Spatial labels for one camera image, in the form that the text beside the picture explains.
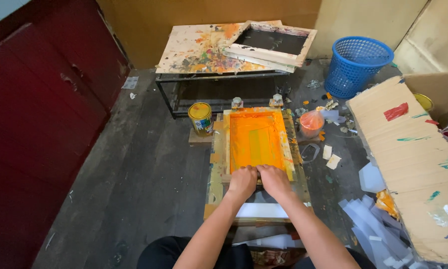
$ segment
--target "red wooden door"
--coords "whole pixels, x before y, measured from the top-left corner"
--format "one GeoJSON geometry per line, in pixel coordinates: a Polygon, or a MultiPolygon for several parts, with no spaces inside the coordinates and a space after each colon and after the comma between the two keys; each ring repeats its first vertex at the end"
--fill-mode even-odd
{"type": "Polygon", "coordinates": [[[92,0],[72,0],[37,24],[109,111],[129,68],[92,0]]]}
{"type": "Polygon", "coordinates": [[[32,24],[0,43],[0,268],[31,266],[106,116],[32,24]]]}

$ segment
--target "blue plastic basket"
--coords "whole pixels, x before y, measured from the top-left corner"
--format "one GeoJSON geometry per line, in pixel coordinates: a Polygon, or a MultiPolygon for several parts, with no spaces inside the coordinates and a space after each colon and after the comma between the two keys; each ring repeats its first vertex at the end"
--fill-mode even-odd
{"type": "Polygon", "coordinates": [[[332,51],[325,89],[339,98],[354,97],[394,56],[383,42],[363,36],[343,37],[333,43],[332,51]]]}

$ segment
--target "person's left hand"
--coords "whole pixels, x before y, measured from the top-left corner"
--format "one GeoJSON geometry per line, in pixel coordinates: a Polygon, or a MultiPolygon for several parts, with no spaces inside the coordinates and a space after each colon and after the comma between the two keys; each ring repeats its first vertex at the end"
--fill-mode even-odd
{"type": "Polygon", "coordinates": [[[232,173],[231,183],[226,196],[229,194],[244,203],[256,191],[257,168],[248,165],[232,173]]]}

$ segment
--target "hand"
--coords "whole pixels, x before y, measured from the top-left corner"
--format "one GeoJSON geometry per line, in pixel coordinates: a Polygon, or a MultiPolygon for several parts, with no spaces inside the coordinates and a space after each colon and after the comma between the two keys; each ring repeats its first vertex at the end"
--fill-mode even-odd
{"type": "Polygon", "coordinates": [[[267,164],[258,165],[256,168],[260,172],[264,189],[278,203],[280,203],[280,199],[288,197],[293,193],[292,187],[290,186],[290,181],[284,171],[267,164]]]}
{"type": "Polygon", "coordinates": [[[226,195],[230,195],[244,203],[256,191],[257,169],[248,165],[232,173],[231,183],[226,195]]]}

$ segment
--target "orange paint can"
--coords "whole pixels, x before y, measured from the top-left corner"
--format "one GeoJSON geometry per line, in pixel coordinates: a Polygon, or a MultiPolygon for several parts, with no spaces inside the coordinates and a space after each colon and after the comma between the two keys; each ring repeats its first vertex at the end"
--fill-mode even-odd
{"type": "Polygon", "coordinates": [[[211,136],[214,132],[214,120],[212,119],[212,109],[207,103],[199,102],[191,105],[188,116],[192,121],[194,131],[199,137],[211,136]]]}
{"type": "Polygon", "coordinates": [[[300,117],[300,130],[305,138],[311,139],[319,135],[324,123],[325,119],[322,113],[312,110],[300,117]]]}

